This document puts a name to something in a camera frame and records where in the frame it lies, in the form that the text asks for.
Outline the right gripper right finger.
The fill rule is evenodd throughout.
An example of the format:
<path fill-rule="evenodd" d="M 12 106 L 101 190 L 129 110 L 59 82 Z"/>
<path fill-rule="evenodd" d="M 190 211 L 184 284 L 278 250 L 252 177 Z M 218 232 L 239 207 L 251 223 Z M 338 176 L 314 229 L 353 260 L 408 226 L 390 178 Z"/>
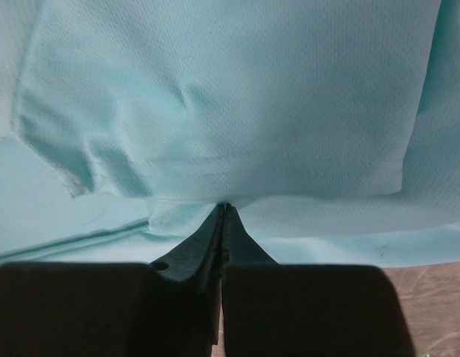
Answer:
<path fill-rule="evenodd" d="M 222 264 L 224 266 L 241 264 L 278 265 L 278 262 L 246 232 L 239 212 L 230 204 L 227 204 L 224 209 Z"/>

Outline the teal t shirt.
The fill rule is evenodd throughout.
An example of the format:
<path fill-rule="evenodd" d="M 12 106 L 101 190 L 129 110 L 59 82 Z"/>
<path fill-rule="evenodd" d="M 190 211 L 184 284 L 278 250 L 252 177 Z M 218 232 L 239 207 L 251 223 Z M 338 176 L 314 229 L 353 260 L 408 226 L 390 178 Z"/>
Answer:
<path fill-rule="evenodd" d="M 460 1 L 0 1 L 0 263 L 460 261 Z"/>

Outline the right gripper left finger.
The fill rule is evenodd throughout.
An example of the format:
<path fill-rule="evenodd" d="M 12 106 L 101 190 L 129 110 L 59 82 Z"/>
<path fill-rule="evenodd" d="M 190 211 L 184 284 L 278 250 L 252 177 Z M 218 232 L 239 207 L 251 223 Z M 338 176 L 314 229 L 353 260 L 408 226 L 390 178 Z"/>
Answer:
<path fill-rule="evenodd" d="M 223 222 L 224 206 L 216 205 L 193 234 L 149 264 L 161 284 L 152 294 L 157 312 L 174 342 L 218 343 Z"/>

